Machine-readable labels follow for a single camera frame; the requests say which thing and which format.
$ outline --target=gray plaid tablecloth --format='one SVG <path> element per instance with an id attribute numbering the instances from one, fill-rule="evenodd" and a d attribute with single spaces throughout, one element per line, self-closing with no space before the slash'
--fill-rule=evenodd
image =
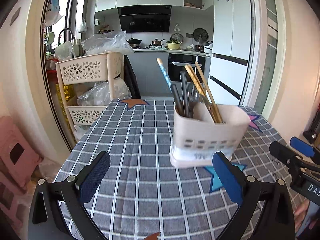
<path id="1" fill-rule="evenodd" d="M 150 105 L 127 110 L 111 102 L 77 143 L 57 174 L 62 181 L 107 151 L 111 166 L 92 200 L 88 213 L 108 239 L 143 239 L 161 232 L 160 239 L 211 240 L 217 238 L 237 209 L 224 189 L 210 192 L 211 174 L 204 168 L 176 169 L 169 160 L 173 133 L 173 102 L 147 100 Z M 248 107 L 248 114 L 256 114 Z M 283 141 L 262 117 L 249 127 L 233 154 L 232 162 L 247 165 L 244 174 L 273 182 L 291 177 L 269 153 L 272 141 Z M 293 209 L 304 198 L 289 189 Z M 244 233 L 248 238 L 260 215 L 259 203 Z M 73 236 L 81 239 L 67 208 L 61 210 Z"/>

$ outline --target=yellow bowl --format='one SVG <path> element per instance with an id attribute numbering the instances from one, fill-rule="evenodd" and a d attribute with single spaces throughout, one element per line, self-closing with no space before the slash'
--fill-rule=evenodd
<path id="1" fill-rule="evenodd" d="M 180 48 L 180 44 L 177 44 L 177 43 L 166 43 L 166 45 L 168 46 L 168 49 L 179 49 Z"/>

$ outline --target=wooden chopstick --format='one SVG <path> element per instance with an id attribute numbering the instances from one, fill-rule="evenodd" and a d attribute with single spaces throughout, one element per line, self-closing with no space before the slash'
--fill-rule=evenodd
<path id="1" fill-rule="evenodd" d="M 202 82 L 204 83 L 204 86 L 205 86 L 205 88 L 206 88 L 206 90 L 207 90 L 207 92 L 208 92 L 208 94 L 209 94 L 209 97 L 210 97 L 210 100 L 211 100 L 211 104 L 212 104 L 213 109 L 214 109 L 214 114 L 215 114 L 215 116 L 217 117 L 217 121 L 218 121 L 218 123 L 223 123 L 222 117 L 221 117 L 220 112 L 219 112 L 219 109 L 218 109 L 218 107 L 217 107 L 217 105 L 216 105 L 216 103 L 215 103 L 215 101 L 214 101 L 214 99 L 213 99 L 213 96 L 212 96 L 212 94 L 211 94 L 211 91 L 210 91 L 210 88 L 209 88 L 209 86 L 208 86 L 208 83 L 207 83 L 207 81 L 205 80 L 205 77 L 204 77 L 204 75 L 203 75 L 203 72 L 202 72 L 202 70 L 201 70 L 198 62 L 195 62 L 195 64 L 196 64 L 196 68 L 197 68 L 197 70 L 198 70 L 198 72 L 199 72 L 199 75 L 200 75 L 200 77 L 202 78 Z"/>
<path id="2" fill-rule="evenodd" d="M 207 98 L 207 95 L 204 93 L 203 87 L 201 86 L 201 83 L 200 83 L 198 77 L 196 76 L 193 68 L 192 68 L 190 65 L 185 65 L 184 67 L 185 67 L 186 71 L 188 72 L 189 76 L 191 77 L 193 83 L 195 84 L 195 87 L 196 87 L 196 89 L 198 90 L 198 92 L 199 92 L 202 96 L 204 96 L 206 99 L 208 99 L 208 98 Z M 213 110 L 212 110 L 211 107 L 210 107 L 209 112 L 210 112 L 210 115 L 211 115 L 213 121 L 216 123 L 216 122 L 217 122 L 217 118 L 216 118 L 216 116 L 214 115 Z"/>

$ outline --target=black chopstick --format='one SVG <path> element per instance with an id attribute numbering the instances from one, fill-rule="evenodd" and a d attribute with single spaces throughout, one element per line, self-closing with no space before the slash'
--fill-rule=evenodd
<path id="1" fill-rule="evenodd" d="M 180 114 L 181 116 L 184 116 L 183 108 L 182 108 L 182 104 L 181 104 L 181 100 L 180 100 L 180 96 L 179 96 L 179 92 L 177 90 L 176 85 L 175 84 L 171 84 L 170 89 L 171 89 L 171 93 L 173 95 L 173 99 L 174 99 L 175 105 L 177 107 L 178 114 Z"/>
<path id="2" fill-rule="evenodd" d="M 183 99 L 183 109 L 184 116 L 190 118 L 190 107 L 189 107 L 189 96 L 188 96 L 188 87 L 187 87 L 187 75 L 185 71 L 180 71 L 180 80 L 182 87 L 182 99 Z"/>

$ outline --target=blue gripper pad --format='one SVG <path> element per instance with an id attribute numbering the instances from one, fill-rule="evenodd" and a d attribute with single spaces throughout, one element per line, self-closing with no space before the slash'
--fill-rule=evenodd
<path id="1" fill-rule="evenodd" d="M 245 175 L 237 166 L 233 166 L 222 152 L 213 155 L 212 164 L 231 201 L 241 206 L 243 188 L 246 185 Z"/>
<path id="2" fill-rule="evenodd" d="M 110 155 L 107 152 L 100 152 L 90 165 L 82 168 L 76 182 L 81 204 L 90 202 L 109 167 Z"/>
<path id="3" fill-rule="evenodd" d="M 290 146 L 307 157 L 313 157 L 313 155 L 315 155 L 312 146 L 308 145 L 304 141 L 301 141 L 297 137 L 292 137 L 290 139 Z"/>

